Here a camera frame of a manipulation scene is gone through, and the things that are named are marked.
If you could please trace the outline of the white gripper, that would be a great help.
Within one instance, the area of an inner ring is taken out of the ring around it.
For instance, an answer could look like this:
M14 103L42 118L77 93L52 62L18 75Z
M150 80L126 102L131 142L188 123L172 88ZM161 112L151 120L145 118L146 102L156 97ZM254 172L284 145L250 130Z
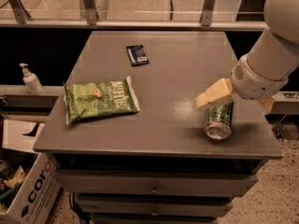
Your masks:
M257 75L249 66L246 55L243 55L231 71L230 78L221 78L206 91L195 98L198 109L209 109L212 106L227 105L232 101L235 92L247 100L260 100L265 114L272 110L275 99L272 97L286 85L287 78L270 80Z

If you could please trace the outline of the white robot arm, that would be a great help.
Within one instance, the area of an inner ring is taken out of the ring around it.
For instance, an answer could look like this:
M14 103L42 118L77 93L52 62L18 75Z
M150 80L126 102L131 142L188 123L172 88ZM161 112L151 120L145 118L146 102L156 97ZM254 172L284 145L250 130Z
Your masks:
M299 66L299 0L266 0L263 17L267 28L232 68L195 98L196 107L227 105L236 93L246 100L272 98Z

